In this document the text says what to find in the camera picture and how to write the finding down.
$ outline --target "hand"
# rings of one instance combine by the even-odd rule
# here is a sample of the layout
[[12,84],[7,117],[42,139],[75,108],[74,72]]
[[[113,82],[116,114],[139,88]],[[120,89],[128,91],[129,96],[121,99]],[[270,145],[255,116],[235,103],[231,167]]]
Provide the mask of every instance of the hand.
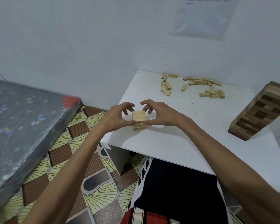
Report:
[[95,127],[102,130],[103,133],[106,134],[122,127],[135,125],[137,123],[136,121],[124,120],[121,115],[121,112],[123,112],[127,116],[127,110],[134,112],[132,107],[135,107],[135,105],[129,102],[123,102],[120,105],[112,106]]
[[148,110],[148,114],[151,114],[153,110],[157,113],[155,119],[145,121],[146,125],[178,126],[180,120],[186,118],[185,115],[169,107],[164,102],[154,102],[149,99],[141,101],[140,104],[145,105],[143,111]]

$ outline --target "right hand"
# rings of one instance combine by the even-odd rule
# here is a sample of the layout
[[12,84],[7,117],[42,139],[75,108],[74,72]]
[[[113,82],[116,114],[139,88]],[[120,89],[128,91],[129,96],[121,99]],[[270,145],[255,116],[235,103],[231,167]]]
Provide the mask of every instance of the right hand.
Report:
[[156,111],[156,118],[152,120],[146,120],[146,125],[178,126],[180,120],[186,118],[185,115],[169,107],[164,102],[154,102],[153,100],[149,99],[141,101],[140,104],[145,105],[142,110],[148,110],[148,114],[151,114],[153,110]]

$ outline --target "finger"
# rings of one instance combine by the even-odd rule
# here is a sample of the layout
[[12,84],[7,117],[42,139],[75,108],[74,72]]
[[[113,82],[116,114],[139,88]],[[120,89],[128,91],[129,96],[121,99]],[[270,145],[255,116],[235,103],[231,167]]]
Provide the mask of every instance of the finger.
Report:
[[134,112],[135,111],[132,107],[126,107],[125,109],[129,110],[130,112]]
[[126,108],[126,107],[135,107],[135,105],[133,103],[130,102],[123,102],[122,104],[120,104],[122,106],[122,108]]
[[149,110],[148,110],[148,113],[147,114],[151,114],[153,112],[153,108],[151,107]]
[[142,111],[146,112],[150,108],[152,108],[150,105],[145,105],[144,108],[142,109]]
[[128,115],[126,109],[123,109],[122,111],[123,111],[123,113],[124,113],[126,116]]
[[158,118],[155,118],[152,120],[146,120],[145,124],[151,126],[151,125],[159,125],[160,123],[158,121]]
[[123,125],[125,127],[136,125],[137,121],[135,120],[124,120]]
[[155,104],[155,102],[151,99],[145,100],[145,101],[141,101],[140,102],[141,105],[150,105],[153,106]]

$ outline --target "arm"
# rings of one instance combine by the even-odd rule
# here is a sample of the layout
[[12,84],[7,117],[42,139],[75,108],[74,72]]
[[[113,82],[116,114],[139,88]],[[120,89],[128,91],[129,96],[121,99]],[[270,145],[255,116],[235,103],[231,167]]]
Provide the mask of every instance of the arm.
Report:
[[111,131],[132,126],[133,120],[123,120],[127,110],[134,111],[132,103],[112,106],[100,122],[90,129],[78,150],[67,161],[53,181],[39,196],[23,224],[65,223],[79,193],[84,175],[102,137]]
[[147,125],[177,126],[194,143],[220,181],[245,211],[259,223],[280,223],[280,195],[256,171],[203,131],[189,117],[164,102],[142,101],[143,110],[153,109],[156,118]]

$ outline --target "left hand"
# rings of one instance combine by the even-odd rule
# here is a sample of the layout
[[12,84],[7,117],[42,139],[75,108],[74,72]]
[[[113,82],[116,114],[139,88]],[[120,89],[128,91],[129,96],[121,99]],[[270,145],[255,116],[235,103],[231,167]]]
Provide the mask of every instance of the left hand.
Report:
[[132,107],[135,107],[135,105],[129,102],[123,102],[120,105],[112,106],[95,127],[102,130],[103,133],[106,134],[122,127],[135,125],[137,123],[136,121],[124,120],[121,115],[121,112],[123,112],[127,116],[127,110],[134,112]]

